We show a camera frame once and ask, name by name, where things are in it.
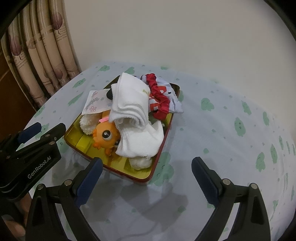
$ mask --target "toy head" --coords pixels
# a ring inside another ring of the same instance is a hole
[[[112,148],[117,147],[120,141],[120,133],[114,123],[105,121],[99,123],[93,131],[93,139],[95,148]]]

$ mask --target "yellow tray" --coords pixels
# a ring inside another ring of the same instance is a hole
[[[117,83],[118,77],[116,77],[112,82],[110,82],[105,89],[111,88],[111,84]],[[175,84],[171,84],[172,88],[174,89],[177,96],[179,96],[180,87]],[[69,129],[66,131],[64,139],[65,142],[72,147],[74,150],[81,153],[83,156],[85,156],[90,161],[94,157],[99,157],[102,159],[104,167],[109,169],[110,171],[120,175],[125,176],[135,182],[138,183],[146,183],[148,182],[155,171],[158,159],[160,157],[161,151],[163,149],[166,137],[169,132],[170,124],[173,118],[173,114],[168,114],[166,119],[163,121],[164,127],[164,139],[160,146],[160,149],[156,156],[154,156],[153,162],[151,167],[141,169],[141,170],[135,170],[133,169],[128,161],[128,158],[121,157],[116,155],[115,153],[112,154],[112,156],[106,156],[104,149],[101,148],[98,150],[97,148],[94,148],[92,146],[93,144],[93,137],[92,135],[86,135],[83,133],[83,131],[80,128],[80,118],[81,115],[79,115],[76,120],[72,123],[72,125],[69,127]]]

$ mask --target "metal bolt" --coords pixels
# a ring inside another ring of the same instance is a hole
[[[231,182],[230,182],[229,179],[225,178],[225,179],[223,179],[223,183],[224,183],[225,185],[229,185]]]
[[[255,183],[252,183],[252,184],[251,184],[251,188],[253,188],[253,189],[257,189],[257,188],[258,188],[258,186],[257,186],[257,184],[255,184]]]
[[[69,185],[72,184],[72,180],[68,179],[68,180],[66,180],[66,181],[64,182],[64,184],[65,184],[66,186],[69,186]]]
[[[44,185],[42,183],[38,184],[37,189],[41,190],[44,187]]]

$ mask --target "table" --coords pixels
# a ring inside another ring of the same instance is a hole
[[[40,122],[42,133],[60,122],[68,128],[81,113],[89,91],[104,88],[122,72],[138,76],[153,72],[178,84],[184,113],[174,115],[157,182],[140,186],[110,172],[102,173],[88,202],[81,206],[97,236],[102,241],[194,240],[214,208],[191,172],[191,160],[201,156],[221,178],[236,185],[258,184],[272,240],[277,240],[296,207],[295,144],[273,115],[214,81],[161,66],[99,62],[61,88],[27,126]],[[62,159],[38,183],[60,185],[88,165],[62,138],[58,146]],[[61,206],[57,208],[68,238],[75,240]],[[220,240],[228,236],[237,209],[235,205]]]

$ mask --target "beige curtain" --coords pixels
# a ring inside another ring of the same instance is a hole
[[[61,1],[31,1],[1,39],[10,70],[35,109],[79,74]]]

